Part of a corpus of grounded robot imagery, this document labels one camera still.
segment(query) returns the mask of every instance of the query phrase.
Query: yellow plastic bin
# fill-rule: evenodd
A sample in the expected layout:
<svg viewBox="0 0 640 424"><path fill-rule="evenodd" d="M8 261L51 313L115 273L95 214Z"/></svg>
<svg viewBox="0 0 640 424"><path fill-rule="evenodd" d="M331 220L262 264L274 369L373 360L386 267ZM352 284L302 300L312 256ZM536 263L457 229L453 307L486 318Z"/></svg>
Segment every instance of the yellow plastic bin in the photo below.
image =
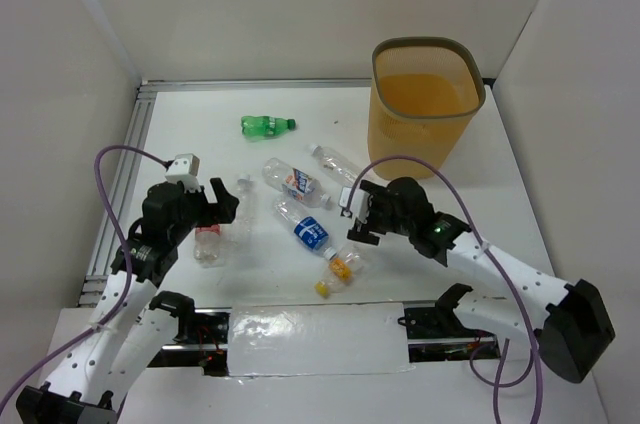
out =
<svg viewBox="0 0 640 424"><path fill-rule="evenodd" d="M440 168L484 100L478 67L463 45L438 37L384 41L373 51L371 161L407 154ZM410 161L374 170L383 179L433 175Z"/></svg>

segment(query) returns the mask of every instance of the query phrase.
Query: bin rim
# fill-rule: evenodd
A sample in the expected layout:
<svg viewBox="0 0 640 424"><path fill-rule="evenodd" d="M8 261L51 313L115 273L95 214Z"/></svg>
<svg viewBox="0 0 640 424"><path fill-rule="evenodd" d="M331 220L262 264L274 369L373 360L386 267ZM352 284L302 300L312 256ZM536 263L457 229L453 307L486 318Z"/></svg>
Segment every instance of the bin rim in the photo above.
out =
<svg viewBox="0 0 640 424"><path fill-rule="evenodd" d="M441 47L458 54L467 65L467 69L469 69L469 73L471 74L471 79L473 79L473 84L476 88L476 93L478 94L478 105L470 111L463 112L461 114L421 117L414 114L399 112L393 109L380 92L380 86L378 85L378 69L376 67L376 59L384 51L388 51L389 49L398 47ZM464 47L459 42L447 37L394 37L392 39L387 39L386 41L382 41L380 44L378 44L373 50L371 63L373 67L373 83L376 86L376 92L378 93L378 97L384 105L385 110L393 117L404 118L412 123L415 123L416 121L432 121L437 119L453 119L457 117L472 116L480 110L486 99L482 77L480 77L480 71L478 70L478 66L476 65L476 61L473 59L471 52L469 52L469 49Z"/></svg>

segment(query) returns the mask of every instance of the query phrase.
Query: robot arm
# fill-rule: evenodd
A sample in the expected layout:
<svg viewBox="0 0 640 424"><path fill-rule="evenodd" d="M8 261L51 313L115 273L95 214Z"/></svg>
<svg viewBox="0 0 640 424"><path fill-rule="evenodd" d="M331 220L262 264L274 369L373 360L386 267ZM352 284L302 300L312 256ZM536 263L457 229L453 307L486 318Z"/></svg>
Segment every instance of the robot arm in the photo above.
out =
<svg viewBox="0 0 640 424"><path fill-rule="evenodd" d="M349 189L343 191L346 209ZM424 189L403 177L387 187L362 181L354 193L354 219L347 237L377 245L375 234L392 232L407 236L423 256L482 282L501 299L488 298L473 288L456 284L436 303L450 328L482 329L529 343L522 317L511 292L486 255L491 249L519 290L535 330L540 357L556 374L569 382L581 382L615 337L611 320L598 290L584 280L571 285L528 266L485 240L479 243L469 225L436 212Z"/></svg>
<svg viewBox="0 0 640 424"><path fill-rule="evenodd" d="M193 299L167 291L156 295L158 287L192 229L233 222L239 204L218 178L210 181L217 202L207 202L197 180L198 164L192 154L177 156L166 182L149 189L142 217L127 238L133 280L122 308L107 325L99 326L127 278L120 248L89 322L94 332L68 351L40 388L22 390L16 406L23 422L115 423L116 410L151 359L170 340L186 336L195 311Z"/></svg>

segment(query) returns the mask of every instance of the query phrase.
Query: bottle with blue label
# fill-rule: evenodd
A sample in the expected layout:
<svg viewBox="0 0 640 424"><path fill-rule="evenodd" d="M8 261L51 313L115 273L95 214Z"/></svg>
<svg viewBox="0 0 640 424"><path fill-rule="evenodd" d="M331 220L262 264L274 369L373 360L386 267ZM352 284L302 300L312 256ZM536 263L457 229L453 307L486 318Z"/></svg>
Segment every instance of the bottle with blue label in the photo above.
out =
<svg viewBox="0 0 640 424"><path fill-rule="evenodd" d="M271 187L283 191L307 207L329 207L331 196L322 189L317 179L280 159L269 159L262 169L262 176Z"/></svg>
<svg viewBox="0 0 640 424"><path fill-rule="evenodd" d="M273 201L273 208L279 220L311 252L332 261L338 252L331 247L329 233L297 201L280 195Z"/></svg>

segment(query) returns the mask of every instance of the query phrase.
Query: white bottle cap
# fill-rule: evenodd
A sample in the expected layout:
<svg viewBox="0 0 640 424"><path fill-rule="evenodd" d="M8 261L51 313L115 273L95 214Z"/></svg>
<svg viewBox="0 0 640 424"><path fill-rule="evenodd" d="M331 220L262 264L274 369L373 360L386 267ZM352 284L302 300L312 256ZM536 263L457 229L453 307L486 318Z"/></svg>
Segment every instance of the white bottle cap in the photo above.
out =
<svg viewBox="0 0 640 424"><path fill-rule="evenodd" d="M309 154L313 155L314 152L316 152L317 149L319 149L320 146L318 144L309 144L307 146L307 151L309 152Z"/></svg>
<svg viewBox="0 0 640 424"><path fill-rule="evenodd" d="M236 176L236 182L242 185L251 184L251 175L246 172L241 172Z"/></svg>
<svg viewBox="0 0 640 424"><path fill-rule="evenodd" d="M322 255L324 256L324 258L331 262L333 261L336 256L338 255L338 251L336 251L333 247L329 246L327 247L324 252L322 253Z"/></svg>

